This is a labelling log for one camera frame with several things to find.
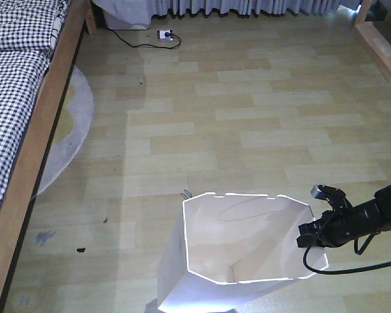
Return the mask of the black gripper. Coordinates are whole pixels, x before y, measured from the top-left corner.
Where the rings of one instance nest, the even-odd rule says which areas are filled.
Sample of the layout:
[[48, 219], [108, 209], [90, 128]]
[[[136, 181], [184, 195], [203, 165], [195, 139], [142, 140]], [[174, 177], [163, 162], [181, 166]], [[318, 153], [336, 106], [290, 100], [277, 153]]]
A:
[[331, 186], [326, 186], [325, 191], [325, 201], [330, 204], [331, 210], [324, 211], [320, 219], [298, 227], [298, 247], [338, 248], [366, 235], [369, 237], [367, 241], [370, 241], [378, 234], [378, 207], [375, 200], [354, 207], [344, 191]]

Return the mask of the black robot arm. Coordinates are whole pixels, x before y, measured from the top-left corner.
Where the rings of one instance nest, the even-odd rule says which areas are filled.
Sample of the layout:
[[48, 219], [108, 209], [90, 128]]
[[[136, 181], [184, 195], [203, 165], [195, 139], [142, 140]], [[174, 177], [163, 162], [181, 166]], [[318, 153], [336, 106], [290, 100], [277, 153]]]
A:
[[338, 248], [362, 236], [391, 230], [391, 185], [374, 193], [374, 198], [352, 205], [339, 188], [315, 185], [311, 194], [332, 207], [321, 218], [298, 227], [297, 245]]

